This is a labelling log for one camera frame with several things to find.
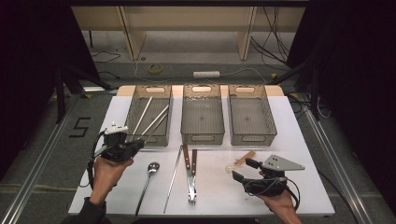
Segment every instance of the metal spoon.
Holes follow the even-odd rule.
[[[154,162],[152,162],[152,163],[150,163],[148,165],[148,181],[146,182],[146,185],[143,188],[143,192],[142,192],[142,195],[140,196],[139,204],[137,205],[136,212],[134,213],[134,215],[136,217],[137,217],[137,214],[139,213],[140,204],[142,204],[143,197],[145,196],[146,189],[147,189],[147,187],[149,185],[149,179],[151,178],[151,175],[153,173],[156,173],[158,171],[158,169],[160,169],[160,164],[158,162],[156,162],[156,161],[154,161]]]

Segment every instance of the metal tool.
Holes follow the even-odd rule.
[[[145,144],[146,144],[146,142],[149,140],[149,138],[150,138],[152,135],[154,135],[155,131],[156,131],[157,128],[160,126],[160,124],[163,122],[163,120],[166,118],[166,116],[168,116],[167,113],[165,113],[165,114],[163,115],[163,117],[160,119],[160,121],[158,121],[158,123],[155,125],[155,127],[154,127],[153,131],[151,132],[151,134],[148,136],[148,138],[146,138]]]
[[[192,164],[190,165],[189,150],[187,145],[183,145],[184,162],[187,169],[187,184],[189,187],[189,204],[194,206],[197,201],[197,192],[195,189],[195,175],[197,165],[197,149],[192,150]]]
[[[167,106],[163,109],[163,111],[161,111],[161,113],[157,116],[157,118],[155,118],[154,121],[152,121],[152,122],[150,123],[150,125],[147,127],[147,129],[146,129],[145,131],[143,131],[142,134],[140,134],[140,136],[143,136],[143,135],[149,130],[149,128],[151,128],[151,126],[157,121],[157,119],[159,119],[160,116],[161,116],[168,108],[169,108],[169,105],[167,105]]]
[[[140,119],[137,122],[136,127],[134,128],[134,132],[132,133],[132,135],[134,135],[136,133],[136,130],[137,130],[137,128],[140,125],[140,122],[142,121],[143,117],[145,117],[146,111],[149,108],[149,104],[151,103],[151,100],[152,100],[152,96],[148,99],[148,103],[146,104],[145,110],[143,110],[142,116],[140,116]]]
[[[174,173],[173,173],[173,175],[172,175],[171,185],[169,186],[168,196],[166,197],[165,208],[163,209],[163,213],[164,213],[164,214],[165,214],[165,211],[166,211],[166,206],[168,205],[169,196],[171,195],[171,190],[172,190],[173,182],[174,182],[174,180],[175,180],[175,175],[176,175],[176,171],[177,171],[178,161],[179,161],[179,159],[180,159],[181,150],[183,150],[183,145],[180,145],[180,150],[178,151],[177,160],[176,160],[176,165],[175,165]]]
[[[156,173],[158,171],[158,169],[160,169],[160,164],[156,161],[154,161],[148,165],[148,181],[146,182],[146,185],[143,188],[143,192],[142,192],[142,195],[140,196],[139,204],[137,205],[136,212],[134,213],[134,215],[136,217],[137,217],[137,214],[139,213],[140,205],[142,204],[143,197],[145,196],[146,189],[149,185],[149,179],[151,178],[151,175],[153,173]]]

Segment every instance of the sleeve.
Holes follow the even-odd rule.
[[[104,220],[105,215],[106,202],[102,207],[98,207],[90,202],[90,198],[85,198],[79,214],[65,218],[61,224],[97,224]]]

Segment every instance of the white table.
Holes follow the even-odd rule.
[[[131,96],[113,97],[101,131],[113,121],[117,124],[125,122],[131,100]],[[232,175],[225,171],[225,167],[229,163],[254,149],[256,156],[253,159],[256,161],[265,161],[271,154],[276,154],[305,167],[303,171],[286,172],[286,176],[298,185],[301,192],[301,203],[297,210],[299,215],[329,216],[334,214],[332,204],[318,176],[287,97],[269,96],[277,129],[277,136],[270,147],[231,146],[227,100],[227,95],[222,95],[226,130],[223,144],[210,147],[189,146],[189,149],[198,149],[195,181],[197,203],[195,206],[188,204],[186,168],[181,153],[167,209],[163,213],[181,144],[182,98],[174,94],[168,147],[147,147],[137,153],[134,157],[134,164],[125,171],[118,185],[107,196],[107,213],[134,216],[148,178],[149,163],[157,161],[161,167],[150,179],[139,211],[141,217],[262,217],[272,215],[273,213],[269,211],[262,200],[248,196],[244,192],[242,184],[234,181]],[[102,143],[103,138],[100,139],[98,147]],[[260,178],[258,170],[245,164],[235,171],[244,175],[245,178]],[[87,183],[88,177],[85,174],[81,179],[81,185]],[[297,194],[296,188],[291,183],[289,186]],[[77,214],[83,205],[83,198],[90,195],[90,187],[78,188],[69,213]]]

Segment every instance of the metal rail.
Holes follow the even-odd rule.
[[[317,136],[320,145],[325,153],[330,166],[337,178],[337,181],[341,187],[341,190],[344,192],[346,199],[348,200],[353,213],[355,214],[357,220],[360,224],[373,223],[370,219],[369,214],[367,213],[366,206],[362,201],[359,193],[356,191],[355,187],[351,179],[349,178],[346,169],[343,164],[338,159],[332,144],[327,137],[323,127],[320,124],[320,121],[317,121],[311,111],[305,112],[306,117],[308,118],[315,135]]]
[[[9,208],[6,211],[6,215],[2,218],[2,224],[13,224],[18,221],[24,206],[32,194],[33,189],[35,188],[35,184],[37,183],[39,177],[41,176],[44,168],[46,167],[47,161],[50,159],[50,155],[52,154],[53,149],[55,149],[56,144],[60,138],[62,131],[64,130],[64,126],[67,123],[70,112],[73,110],[74,106],[78,102],[79,95],[72,95],[70,98],[70,107],[67,108],[67,111],[64,115],[64,118],[58,124],[55,124],[55,127],[35,161],[35,165],[32,168],[32,171],[27,176],[25,182],[22,184],[20,191],[17,193]]]

